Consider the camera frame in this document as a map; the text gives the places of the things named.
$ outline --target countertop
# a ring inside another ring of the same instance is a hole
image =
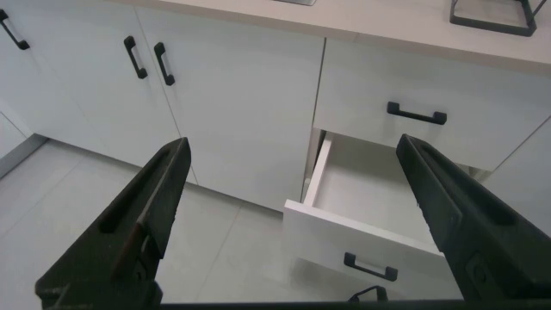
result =
[[[538,13],[534,35],[522,37],[451,24],[450,0],[318,0],[313,6],[273,0],[109,1],[551,77],[551,4]],[[539,3],[530,2],[533,8]]]

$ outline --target kitchen cabinet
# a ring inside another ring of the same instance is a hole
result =
[[[57,79],[83,112],[107,155],[144,165],[179,137],[132,6],[92,0],[6,1],[6,6],[30,49],[43,57],[41,68],[52,70],[49,79]],[[146,77],[138,76],[123,43],[129,35]]]
[[[324,39],[136,10],[197,182],[279,210],[299,200]]]
[[[551,119],[547,119],[486,180],[487,189],[551,236]]]
[[[549,86],[548,77],[327,40],[313,125],[391,147],[408,133],[493,171],[551,114]],[[427,121],[435,112],[445,123]]]
[[[0,112],[0,158],[25,140],[25,136]]]
[[[27,40],[22,8],[16,2],[2,0],[0,9],[8,16],[3,22],[17,40]],[[0,29],[0,101],[17,113],[34,133],[105,153],[82,111],[64,94],[48,67],[41,67],[40,55],[31,41],[30,48],[20,49]]]

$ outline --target black handle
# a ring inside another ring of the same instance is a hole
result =
[[[399,110],[399,103],[389,102],[387,104],[387,113],[390,115],[404,116],[414,120],[426,121],[432,124],[443,125],[448,120],[448,115],[443,112],[435,112],[432,117],[425,115],[417,115],[411,112],[405,112]]]
[[[155,50],[155,55],[157,56],[158,65],[161,66],[161,72],[163,73],[164,83],[168,86],[171,86],[174,84],[174,76],[172,74],[166,74],[166,69],[164,68],[163,63],[163,54],[166,52],[164,49],[163,42],[157,43],[157,45],[153,48]]]
[[[358,265],[356,265],[356,255],[352,254],[352,253],[344,253],[344,264],[346,266],[349,266],[351,268],[354,268],[355,270],[360,270],[360,271],[363,271],[363,272],[367,272],[369,273],[370,275],[373,275],[373,276],[378,276],[379,278],[383,278],[387,281],[390,281],[390,282],[394,282],[396,281],[396,279],[398,279],[398,270],[392,268],[392,267],[386,267],[385,268],[385,274],[380,274],[378,272],[375,272],[375,271],[372,271],[372,270],[369,270],[367,268],[363,268],[363,267],[360,267]]]
[[[6,12],[3,9],[0,9],[0,24],[2,24],[3,29],[6,30],[9,37],[14,41],[14,43],[17,45],[17,47],[19,47],[20,50],[24,51],[24,50],[30,48],[30,46],[28,45],[28,43],[25,40],[18,41],[15,38],[14,34],[12,34],[11,31],[9,31],[8,26],[6,26],[6,24],[3,22],[5,20],[7,20],[8,18],[9,18],[8,14],[6,14]]]
[[[127,48],[128,56],[130,56],[130,61],[132,61],[132,65],[134,66],[134,70],[136,71],[138,78],[144,79],[145,77],[147,77],[147,70],[145,68],[138,67],[136,58],[132,53],[132,48],[136,46],[136,41],[134,40],[134,37],[132,37],[132,35],[128,35],[128,37],[124,40],[124,46]]]

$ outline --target cabinet drawer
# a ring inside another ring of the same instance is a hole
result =
[[[328,133],[304,202],[283,212],[284,244],[298,257],[409,298],[461,298],[391,147]],[[349,267],[346,253],[397,276]]]
[[[549,116],[551,79],[328,40],[314,126],[395,147],[403,133],[493,171]],[[387,103],[444,125],[390,115]]]

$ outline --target floor tile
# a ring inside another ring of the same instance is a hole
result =
[[[285,252],[282,214],[246,203],[197,301],[347,301],[369,286]]]
[[[232,227],[241,201],[186,184],[156,280],[163,302],[193,302]]]
[[[0,238],[85,154],[79,148],[49,140],[0,179]]]
[[[0,308],[39,308],[34,283],[137,173],[91,154],[0,240]]]

